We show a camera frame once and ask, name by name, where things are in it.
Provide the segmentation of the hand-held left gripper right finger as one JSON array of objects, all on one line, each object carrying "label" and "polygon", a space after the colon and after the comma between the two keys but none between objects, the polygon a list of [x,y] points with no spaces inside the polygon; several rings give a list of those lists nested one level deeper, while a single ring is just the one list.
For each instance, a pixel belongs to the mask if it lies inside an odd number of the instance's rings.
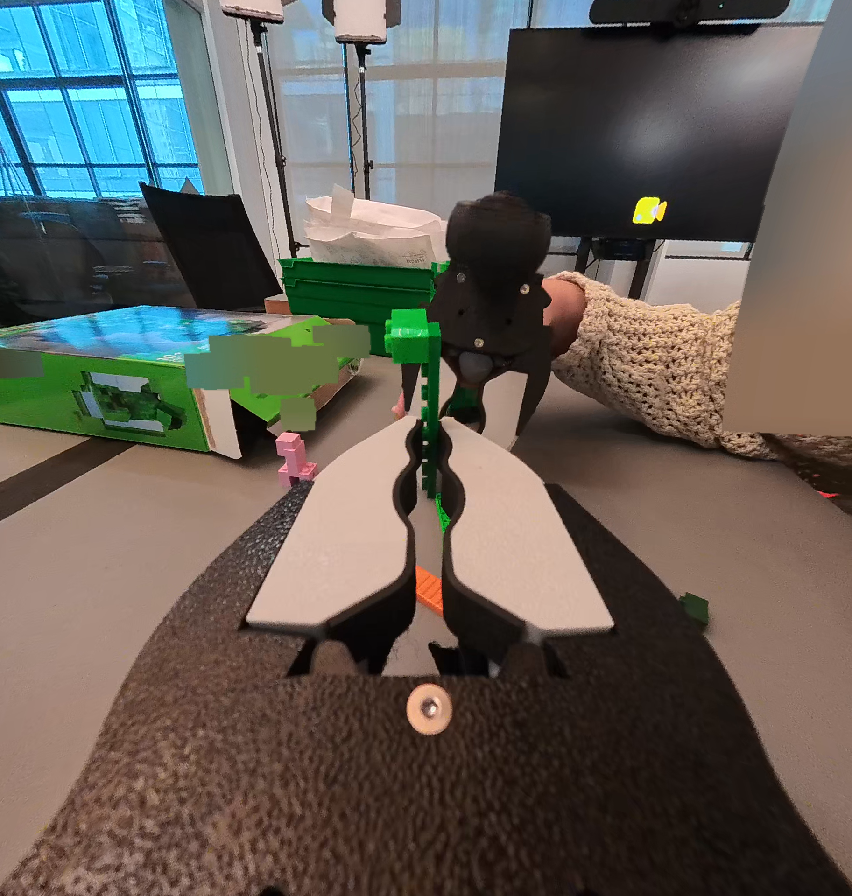
[{"label": "hand-held left gripper right finger", "polygon": [[542,664],[557,642],[615,632],[547,484],[530,466],[458,422],[442,424],[443,618],[455,648],[440,674],[487,678],[524,647]]}]

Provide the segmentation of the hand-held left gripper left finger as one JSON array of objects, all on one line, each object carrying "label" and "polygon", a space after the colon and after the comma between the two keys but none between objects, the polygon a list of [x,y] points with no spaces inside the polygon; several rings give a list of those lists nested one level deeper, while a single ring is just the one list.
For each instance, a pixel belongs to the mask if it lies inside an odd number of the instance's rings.
[{"label": "hand-held left gripper left finger", "polygon": [[397,421],[337,457],[308,496],[247,611],[256,630],[344,644],[380,674],[416,608],[421,421]]}]

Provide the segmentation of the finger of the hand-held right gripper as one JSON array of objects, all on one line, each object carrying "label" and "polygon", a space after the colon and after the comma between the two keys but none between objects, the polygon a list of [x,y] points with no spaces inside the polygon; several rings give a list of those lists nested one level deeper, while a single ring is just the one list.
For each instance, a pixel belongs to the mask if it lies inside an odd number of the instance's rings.
[{"label": "finger of the hand-held right gripper", "polygon": [[522,400],[522,373],[506,372],[484,384],[482,408],[486,423],[480,432],[511,452],[516,444]]}]

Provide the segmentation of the green lego plate assembly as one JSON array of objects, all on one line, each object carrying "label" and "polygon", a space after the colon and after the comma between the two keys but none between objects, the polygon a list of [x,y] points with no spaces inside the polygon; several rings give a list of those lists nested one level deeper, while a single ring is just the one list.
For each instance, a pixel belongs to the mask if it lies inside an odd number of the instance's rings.
[{"label": "green lego plate assembly", "polygon": [[394,309],[386,323],[385,347],[401,367],[405,412],[418,400],[421,428],[422,488],[429,499],[437,492],[441,334],[426,309]]}]

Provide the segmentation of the person's right forearm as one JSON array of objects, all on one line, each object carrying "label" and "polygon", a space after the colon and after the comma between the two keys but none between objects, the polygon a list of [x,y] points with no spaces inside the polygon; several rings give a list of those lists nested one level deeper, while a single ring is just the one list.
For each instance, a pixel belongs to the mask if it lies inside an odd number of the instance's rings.
[{"label": "person's right forearm", "polygon": [[691,305],[649,305],[576,272],[587,307],[578,337],[553,372],[565,385],[657,434],[754,460],[787,450],[822,457],[826,440],[735,433],[723,427],[723,402],[740,301],[711,313]]}]

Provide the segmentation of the pink lego pig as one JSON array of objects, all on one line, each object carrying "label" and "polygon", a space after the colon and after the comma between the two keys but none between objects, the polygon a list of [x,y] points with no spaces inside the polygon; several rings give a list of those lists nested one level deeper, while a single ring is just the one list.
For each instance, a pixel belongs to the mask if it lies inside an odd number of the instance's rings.
[{"label": "pink lego pig", "polygon": [[308,460],[306,444],[298,433],[283,432],[275,439],[277,454],[284,460],[278,470],[280,484],[291,488],[301,482],[312,482],[319,470],[315,462]]}]

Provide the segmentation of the green lego box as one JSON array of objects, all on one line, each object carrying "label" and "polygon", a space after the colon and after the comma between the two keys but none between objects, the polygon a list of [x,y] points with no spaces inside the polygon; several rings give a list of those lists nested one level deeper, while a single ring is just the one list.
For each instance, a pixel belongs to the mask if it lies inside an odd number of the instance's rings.
[{"label": "green lego box", "polygon": [[345,319],[135,307],[0,329],[0,423],[238,460],[302,431],[370,355]]}]

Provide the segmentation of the person's right hand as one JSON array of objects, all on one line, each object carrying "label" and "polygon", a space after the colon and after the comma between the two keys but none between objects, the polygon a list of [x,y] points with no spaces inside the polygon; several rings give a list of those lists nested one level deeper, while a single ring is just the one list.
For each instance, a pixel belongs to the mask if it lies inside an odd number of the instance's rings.
[{"label": "person's right hand", "polygon": [[587,298],[581,285],[559,277],[544,278],[542,286],[550,299],[543,320],[551,331],[551,356],[556,358],[576,342]]}]

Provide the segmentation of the white paper bags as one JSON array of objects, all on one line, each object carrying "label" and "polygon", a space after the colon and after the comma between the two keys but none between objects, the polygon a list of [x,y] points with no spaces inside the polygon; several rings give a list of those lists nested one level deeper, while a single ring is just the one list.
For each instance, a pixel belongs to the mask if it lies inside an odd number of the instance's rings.
[{"label": "white paper bags", "polygon": [[426,270],[446,263],[446,222],[427,210],[360,199],[334,185],[306,200],[305,236],[319,263]]}]

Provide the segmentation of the black television stand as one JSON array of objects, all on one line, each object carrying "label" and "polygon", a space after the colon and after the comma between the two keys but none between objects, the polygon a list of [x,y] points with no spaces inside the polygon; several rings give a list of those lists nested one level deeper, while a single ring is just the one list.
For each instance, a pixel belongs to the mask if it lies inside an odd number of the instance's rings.
[{"label": "black television stand", "polygon": [[656,240],[581,237],[575,270],[621,290],[622,286],[613,286],[613,275],[616,265],[625,264],[627,292],[624,295],[640,299],[659,244]]}]

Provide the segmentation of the green plastic bins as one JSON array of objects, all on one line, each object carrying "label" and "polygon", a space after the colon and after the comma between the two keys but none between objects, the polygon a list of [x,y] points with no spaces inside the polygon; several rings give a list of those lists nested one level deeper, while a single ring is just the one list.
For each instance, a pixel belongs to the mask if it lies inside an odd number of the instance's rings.
[{"label": "green plastic bins", "polygon": [[448,263],[426,269],[323,263],[305,257],[280,261],[289,309],[295,315],[346,318],[382,325],[395,309],[423,308]]}]

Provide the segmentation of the studio light on stand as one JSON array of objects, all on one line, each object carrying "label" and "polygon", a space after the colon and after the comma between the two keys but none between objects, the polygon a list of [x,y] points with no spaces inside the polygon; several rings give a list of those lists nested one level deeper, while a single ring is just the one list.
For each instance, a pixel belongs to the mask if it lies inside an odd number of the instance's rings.
[{"label": "studio light on stand", "polygon": [[387,43],[389,29],[401,23],[401,1],[322,1],[321,11],[343,48],[352,192],[360,181],[364,198],[370,200],[374,162],[368,146],[367,58],[373,47]]},{"label": "studio light on stand", "polygon": [[267,42],[268,29],[284,24],[285,3],[281,1],[219,1],[218,5],[220,11],[225,16],[245,24],[245,33],[251,41],[254,57],[258,64],[260,89],[253,88],[252,96],[255,100],[259,98],[263,100],[266,121],[271,136],[274,155],[273,167],[275,168],[275,176],[279,185],[282,221],[285,229],[285,241],[281,243],[283,250],[276,249],[276,252],[279,253],[278,256],[280,258],[287,256],[294,259],[297,257],[298,249],[302,245],[296,238],[293,226],[286,177],[286,158],[282,145],[282,130],[275,96],[275,81]]}]

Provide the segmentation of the black video conference bar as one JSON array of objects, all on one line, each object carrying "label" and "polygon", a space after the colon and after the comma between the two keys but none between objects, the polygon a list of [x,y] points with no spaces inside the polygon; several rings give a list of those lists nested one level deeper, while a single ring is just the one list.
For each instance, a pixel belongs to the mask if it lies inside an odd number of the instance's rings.
[{"label": "black video conference bar", "polygon": [[789,1],[594,1],[592,25],[666,24],[688,28],[709,21],[767,20],[781,16]]}]

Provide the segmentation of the large paned window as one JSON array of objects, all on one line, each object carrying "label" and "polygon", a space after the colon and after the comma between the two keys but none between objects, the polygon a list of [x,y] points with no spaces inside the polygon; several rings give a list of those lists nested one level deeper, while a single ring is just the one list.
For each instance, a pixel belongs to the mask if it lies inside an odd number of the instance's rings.
[{"label": "large paned window", "polygon": [[181,2],[0,2],[0,198],[204,182],[169,18]]}]

